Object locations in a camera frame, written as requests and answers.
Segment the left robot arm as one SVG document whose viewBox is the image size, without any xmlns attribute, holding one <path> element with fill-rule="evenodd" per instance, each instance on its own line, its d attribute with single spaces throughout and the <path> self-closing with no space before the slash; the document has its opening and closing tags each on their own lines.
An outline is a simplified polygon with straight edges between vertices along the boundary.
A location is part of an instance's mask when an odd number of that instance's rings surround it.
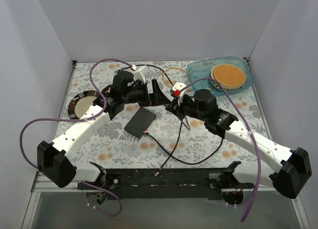
<svg viewBox="0 0 318 229">
<path fill-rule="evenodd" d="M 152 93 L 142 73 L 120 71 L 111 85 L 105 87 L 102 95 L 84 113 L 80 122 L 74 123 L 50 143 L 42 141 L 37 147 L 38 170 L 58 187 L 63 188 L 73 180 L 88 181 L 94 189 L 101 189 L 106 182 L 104 170 L 96 163 L 74 165 L 71 159 L 82 145 L 103 125 L 120 113 L 125 104 L 137 103 L 140 107 L 161 106 L 170 100 L 153 79 Z"/>
</svg>

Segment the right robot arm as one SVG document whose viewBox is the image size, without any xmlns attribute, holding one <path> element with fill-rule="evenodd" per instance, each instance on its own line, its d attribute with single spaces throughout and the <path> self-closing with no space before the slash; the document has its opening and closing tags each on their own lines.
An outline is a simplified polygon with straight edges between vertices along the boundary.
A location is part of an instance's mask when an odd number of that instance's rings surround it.
<svg viewBox="0 0 318 229">
<path fill-rule="evenodd" d="M 189 116 L 204 122 L 212 134 L 232 142 L 255 154 L 273 171 L 261 176 L 259 183 L 273 186 L 283 196 L 295 199 L 312 175 L 308 152 L 293 150 L 252 132 L 241 119 L 221 109 L 210 91 L 201 89 L 193 97 L 185 94 L 185 86 L 174 86 L 173 101 L 165 108 L 179 119 Z"/>
</svg>

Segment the black network switch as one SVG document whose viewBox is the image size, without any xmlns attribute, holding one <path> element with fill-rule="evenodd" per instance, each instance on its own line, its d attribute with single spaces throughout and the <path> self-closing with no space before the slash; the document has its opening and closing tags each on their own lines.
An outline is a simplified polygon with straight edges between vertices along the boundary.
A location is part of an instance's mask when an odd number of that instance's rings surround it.
<svg viewBox="0 0 318 229">
<path fill-rule="evenodd" d="M 144 107 L 140 107 L 131 118 L 131 120 L 127 123 L 127 125 L 124 127 L 124 130 L 137 139 L 141 139 L 144 131 L 148 129 L 155 118 L 155 113 L 149 111 Z"/>
</svg>

